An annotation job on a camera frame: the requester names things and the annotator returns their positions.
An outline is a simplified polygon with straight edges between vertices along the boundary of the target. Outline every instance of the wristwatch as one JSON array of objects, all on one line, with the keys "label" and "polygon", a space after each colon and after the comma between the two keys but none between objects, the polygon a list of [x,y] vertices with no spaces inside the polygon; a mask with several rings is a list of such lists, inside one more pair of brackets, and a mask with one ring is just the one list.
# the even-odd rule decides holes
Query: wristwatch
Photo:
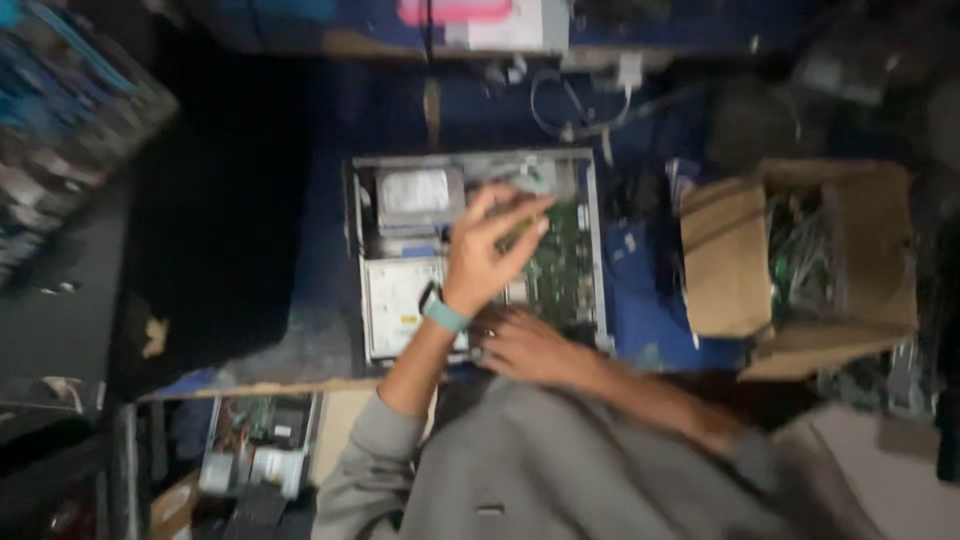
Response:
[{"label": "wristwatch", "polygon": [[440,286],[436,282],[427,285],[420,300],[420,313],[453,333],[460,333],[470,326],[470,318],[444,304],[440,299]]}]

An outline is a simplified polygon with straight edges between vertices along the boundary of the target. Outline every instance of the green circuit board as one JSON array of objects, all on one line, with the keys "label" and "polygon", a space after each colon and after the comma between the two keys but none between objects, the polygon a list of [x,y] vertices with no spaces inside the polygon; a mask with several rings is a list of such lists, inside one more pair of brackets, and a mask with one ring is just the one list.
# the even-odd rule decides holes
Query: green circuit board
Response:
[{"label": "green circuit board", "polygon": [[569,329],[593,316],[593,260],[585,206],[547,211],[550,230],[523,269],[528,307],[554,328]]}]

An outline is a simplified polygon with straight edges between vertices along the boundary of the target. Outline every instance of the hand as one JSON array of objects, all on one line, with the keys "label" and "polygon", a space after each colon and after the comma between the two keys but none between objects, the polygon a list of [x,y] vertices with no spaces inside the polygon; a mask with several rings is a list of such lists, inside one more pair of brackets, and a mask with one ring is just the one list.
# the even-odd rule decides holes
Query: hand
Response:
[{"label": "hand", "polygon": [[[464,216],[453,225],[449,264],[444,284],[444,303],[472,317],[515,276],[534,251],[550,223],[542,216],[553,205],[552,197],[537,197],[509,212],[487,217],[497,203],[511,201],[520,192],[511,185],[488,184],[477,193]],[[533,224],[506,254],[496,242],[524,220]]]},{"label": "hand", "polygon": [[606,358],[524,311],[481,317],[474,332],[486,352],[484,367],[510,379],[588,390],[607,373]]}]

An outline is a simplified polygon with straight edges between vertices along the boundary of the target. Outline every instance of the computer parts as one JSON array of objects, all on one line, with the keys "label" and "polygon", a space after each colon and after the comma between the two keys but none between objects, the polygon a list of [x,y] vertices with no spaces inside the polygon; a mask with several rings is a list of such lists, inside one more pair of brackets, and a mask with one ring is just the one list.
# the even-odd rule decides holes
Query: computer parts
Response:
[{"label": "computer parts", "polygon": [[[406,347],[427,285],[443,283],[451,225],[489,183],[557,201],[539,248],[494,302],[525,307],[568,335],[609,342],[591,150],[360,158],[344,171],[367,365],[389,365]],[[450,359],[477,352],[460,336]]]}]

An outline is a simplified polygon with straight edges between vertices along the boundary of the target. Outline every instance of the brown cardboard box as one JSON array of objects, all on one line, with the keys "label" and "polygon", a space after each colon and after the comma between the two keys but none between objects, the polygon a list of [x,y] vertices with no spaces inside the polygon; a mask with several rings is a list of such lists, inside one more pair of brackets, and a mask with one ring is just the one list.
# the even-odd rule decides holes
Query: brown cardboard box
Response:
[{"label": "brown cardboard box", "polygon": [[200,472],[194,471],[150,505],[150,540],[190,540],[190,519],[200,499]]},{"label": "brown cardboard box", "polygon": [[[767,189],[820,186],[833,231],[835,317],[770,331]],[[917,328],[906,171],[886,161],[766,160],[750,176],[685,194],[690,328],[754,337],[744,379],[799,379],[890,349]]]}]

